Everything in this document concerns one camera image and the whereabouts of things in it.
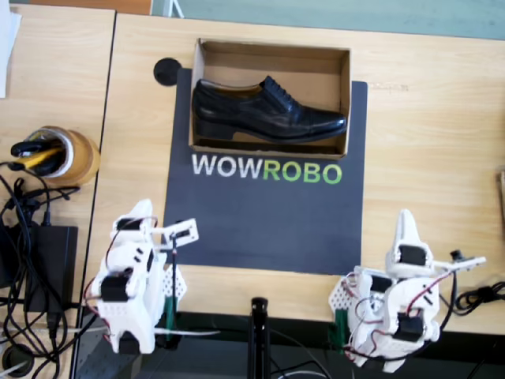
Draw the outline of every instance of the green floor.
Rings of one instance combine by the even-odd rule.
[[[163,1],[153,0],[161,15]],[[179,0],[186,18],[505,39],[505,0]]]

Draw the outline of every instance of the shoe heel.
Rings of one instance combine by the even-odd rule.
[[[236,131],[233,126],[207,122],[198,118],[193,119],[193,128],[198,136],[217,140],[233,140]]]

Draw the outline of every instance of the cardboard box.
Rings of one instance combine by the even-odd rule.
[[[202,138],[190,118],[189,145],[199,152],[340,159],[347,153],[350,133],[351,51],[346,48],[274,45],[249,41],[198,39],[192,93],[199,79],[248,86],[267,75],[303,105],[338,111],[347,117],[340,136],[304,144],[272,144],[245,133],[232,141]]]

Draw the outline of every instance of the black mat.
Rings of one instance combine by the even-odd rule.
[[[196,218],[200,241],[180,248],[179,262],[319,274],[347,273],[359,265],[368,85],[353,82],[349,154],[335,162],[195,152],[188,146],[190,82],[191,71],[181,69],[164,220],[169,225]],[[205,156],[208,171],[200,166]],[[219,166],[223,157],[227,158]],[[263,160],[257,178],[250,170],[241,175],[239,159],[242,170],[248,159],[254,167]],[[279,180],[272,174],[265,179],[266,159],[281,167],[296,162],[301,175],[290,182],[279,171]],[[318,182],[314,174],[305,177],[305,163],[320,165]],[[327,169],[328,182],[324,169],[336,164],[342,170],[341,180],[329,184],[337,181],[337,169]],[[291,164],[286,177],[296,176],[296,165]]]

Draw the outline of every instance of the paper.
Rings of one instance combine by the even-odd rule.
[[[6,97],[7,67],[20,24],[21,15],[10,11],[8,0],[0,0],[0,99]]]

